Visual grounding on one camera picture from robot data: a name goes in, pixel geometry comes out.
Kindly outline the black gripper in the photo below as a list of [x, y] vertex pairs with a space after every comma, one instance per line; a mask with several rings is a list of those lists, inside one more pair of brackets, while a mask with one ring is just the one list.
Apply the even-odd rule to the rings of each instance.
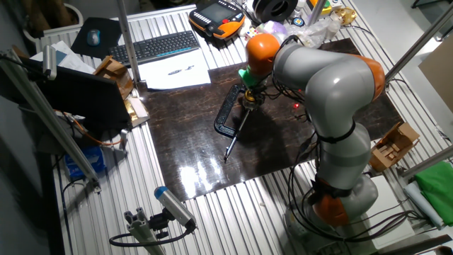
[[258, 84], [253, 88], [246, 89], [242, 99], [242, 106], [248, 108], [249, 106], [261, 107], [265, 103], [265, 91], [267, 86], [265, 84]]

